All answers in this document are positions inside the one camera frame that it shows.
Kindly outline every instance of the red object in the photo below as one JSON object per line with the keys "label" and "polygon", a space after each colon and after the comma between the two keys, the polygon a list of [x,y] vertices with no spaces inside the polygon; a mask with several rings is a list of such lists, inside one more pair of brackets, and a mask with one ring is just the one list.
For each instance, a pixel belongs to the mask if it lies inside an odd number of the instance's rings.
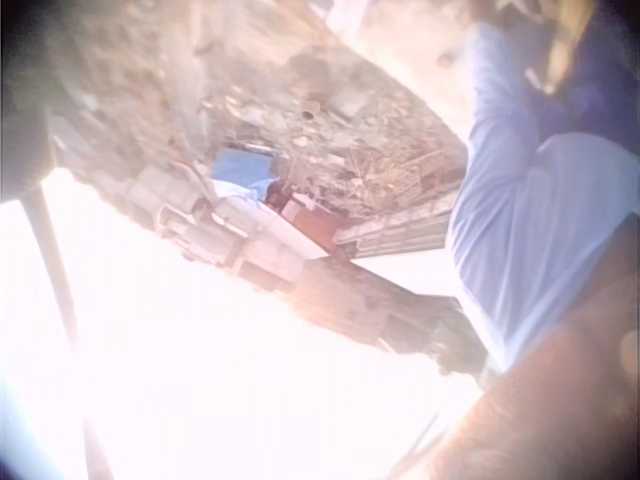
{"label": "red object", "polygon": [[289,200],[282,211],[282,216],[329,253],[336,247],[333,236],[346,223],[343,218],[321,208],[308,210],[295,198]]}

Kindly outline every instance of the debris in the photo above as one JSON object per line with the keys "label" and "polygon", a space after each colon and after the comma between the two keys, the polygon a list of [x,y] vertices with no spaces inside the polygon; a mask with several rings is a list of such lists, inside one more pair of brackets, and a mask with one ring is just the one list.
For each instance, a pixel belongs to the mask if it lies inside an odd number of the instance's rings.
{"label": "debris", "polygon": [[[208,18],[224,18],[216,9],[227,2],[205,3]],[[448,172],[460,164],[465,147],[424,102],[348,48],[318,48],[315,34],[278,13],[279,3],[244,9],[246,28],[235,34],[232,46],[216,44],[213,35],[197,49],[197,59],[189,46],[182,69],[174,68],[167,45],[183,34],[159,19],[155,8],[142,12],[116,2],[109,14],[79,13],[82,26],[71,35],[92,85],[89,103],[99,105],[105,124],[113,125],[103,129],[101,145],[129,152],[123,153],[131,157],[125,161],[134,163],[139,153],[122,145],[130,141],[128,132],[135,132],[143,149],[150,148],[145,158],[188,159],[188,124],[206,138],[204,151],[210,153],[201,157],[209,169],[224,147],[268,154],[275,175],[351,220],[456,189],[461,175]],[[272,28],[268,22],[274,21],[280,23]],[[213,33],[220,28],[214,25]],[[122,29],[127,41],[115,34]],[[108,46],[102,37],[108,37]],[[57,48],[60,56],[67,54]],[[124,71],[133,75],[119,75]],[[156,81],[140,88],[135,81],[140,72],[155,72]],[[196,109],[182,104],[174,87],[177,82],[189,91],[193,75],[202,82],[195,83],[200,108],[190,117]],[[167,139],[173,139],[170,146]],[[423,182],[418,192],[416,178],[427,176],[430,190]]]}
{"label": "debris", "polygon": [[346,164],[347,160],[344,157],[341,157],[339,155],[334,155],[333,153],[330,153],[327,155],[327,164],[328,165],[335,165],[337,167],[344,167]]}
{"label": "debris", "polygon": [[309,145],[309,137],[303,135],[301,137],[294,138],[292,142],[297,147],[306,147],[307,145]]}

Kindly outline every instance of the skin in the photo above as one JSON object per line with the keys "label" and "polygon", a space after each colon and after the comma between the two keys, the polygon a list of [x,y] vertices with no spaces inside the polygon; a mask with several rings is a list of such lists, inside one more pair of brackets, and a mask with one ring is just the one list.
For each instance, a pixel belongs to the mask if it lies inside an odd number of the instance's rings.
{"label": "skin", "polygon": [[433,454],[392,478],[638,478],[638,376],[625,368],[633,355],[637,365],[638,285],[638,223],[630,219],[558,327]]}

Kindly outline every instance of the collapsed building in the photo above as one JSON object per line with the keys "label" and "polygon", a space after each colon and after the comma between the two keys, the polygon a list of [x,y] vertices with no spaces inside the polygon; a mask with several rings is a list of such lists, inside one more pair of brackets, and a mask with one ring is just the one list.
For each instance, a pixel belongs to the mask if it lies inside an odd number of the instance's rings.
{"label": "collapsed building", "polygon": [[[446,292],[356,265],[443,247],[466,149],[310,12],[259,0],[66,9],[48,36],[59,163],[185,258],[282,291],[356,341],[476,374],[486,352]],[[262,162],[260,188],[216,176],[229,155]]]}

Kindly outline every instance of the blue tarp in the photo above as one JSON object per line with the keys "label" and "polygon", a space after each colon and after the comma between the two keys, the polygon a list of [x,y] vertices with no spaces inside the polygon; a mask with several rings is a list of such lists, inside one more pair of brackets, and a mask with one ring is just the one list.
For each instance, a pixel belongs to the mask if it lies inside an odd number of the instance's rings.
{"label": "blue tarp", "polygon": [[[211,172],[217,194],[221,197],[241,195],[264,201],[267,188],[278,179],[271,173],[272,162],[273,158],[267,155],[232,148],[221,150]],[[229,184],[240,188],[227,188]]]}

